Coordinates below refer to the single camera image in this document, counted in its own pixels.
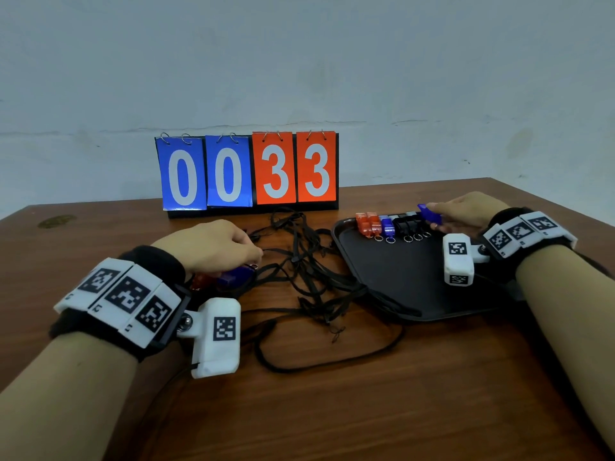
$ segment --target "hand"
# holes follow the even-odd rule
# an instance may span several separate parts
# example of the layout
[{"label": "hand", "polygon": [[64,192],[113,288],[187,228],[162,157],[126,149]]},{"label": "hand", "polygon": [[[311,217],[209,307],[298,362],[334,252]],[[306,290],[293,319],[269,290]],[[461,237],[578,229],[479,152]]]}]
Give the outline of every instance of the hand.
[{"label": "hand", "polygon": [[259,263],[263,250],[228,220],[201,223],[157,240],[162,249],[181,262],[186,273],[219,273],[244,263]]},{"label": "hand", "polygon": [[509,208],[501,200],[482,192],[470,192],[448,202],[431,202],[427,208],[442,215],[442,225],[431,229],[442,233],[464,233],[475,238],[487,228],[496,213]]}]

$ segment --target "orange number card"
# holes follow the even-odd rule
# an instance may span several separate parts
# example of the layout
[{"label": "orange number card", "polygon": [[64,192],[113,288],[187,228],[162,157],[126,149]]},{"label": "orange number card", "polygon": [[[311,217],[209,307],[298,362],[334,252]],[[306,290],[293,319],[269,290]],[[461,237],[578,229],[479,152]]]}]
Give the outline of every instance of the orange number card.
[{"label": "orange number card", "polygon": [[252,133],[257,204],[297,202],[293,133]]},{"label": "orange number card", "polygon": [[335,200],[335,131],[297,133],[299,202]]}]

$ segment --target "forearm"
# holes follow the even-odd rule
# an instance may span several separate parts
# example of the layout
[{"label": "forearm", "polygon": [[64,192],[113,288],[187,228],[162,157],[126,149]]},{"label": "forearm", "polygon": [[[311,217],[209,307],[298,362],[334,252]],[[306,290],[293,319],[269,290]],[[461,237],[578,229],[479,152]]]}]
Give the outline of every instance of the forearm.
[{"label": "forearm", "polygon": [[136,365],[83,333],[53,340],[0,394],[0,459],[102,459]]},{"label": "forearm", "polygon": [[530,255],[517,281],[588,415],[615,451],[615,281],[562,246]]}]

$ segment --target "scoreboard base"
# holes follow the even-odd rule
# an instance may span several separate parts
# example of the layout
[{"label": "scoreboard base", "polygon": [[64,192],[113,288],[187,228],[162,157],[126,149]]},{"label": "scoreboard base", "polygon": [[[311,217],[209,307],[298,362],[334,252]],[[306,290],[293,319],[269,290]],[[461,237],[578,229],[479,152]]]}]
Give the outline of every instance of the scoreboard base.
[{"label": "scoreboard base", "polygon": [[198,218],[198,217],[220,217],[228,215],[250,215],[260,213],[273,213],[281,207],[288,207],[297,212],[308,212],[318,210],[338,210],[339,201],[331,202],[298,202],[292,204],[264,204],[254,207],[209,207],[207,210],[168,210],[167,215],[170,219],[176,218]]}]

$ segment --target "table stain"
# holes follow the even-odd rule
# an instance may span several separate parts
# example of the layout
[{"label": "table stain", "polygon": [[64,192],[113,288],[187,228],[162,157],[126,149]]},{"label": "table stain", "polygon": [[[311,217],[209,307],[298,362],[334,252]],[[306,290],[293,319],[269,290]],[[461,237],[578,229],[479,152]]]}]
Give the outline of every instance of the table stain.
[{"label": "table stain", "polygon": [[71,220],[76,219],[74,215],[58,215],[55,217],[43,220],[38,224],[39,228],[56,228],[56,226],[65,225]]}]

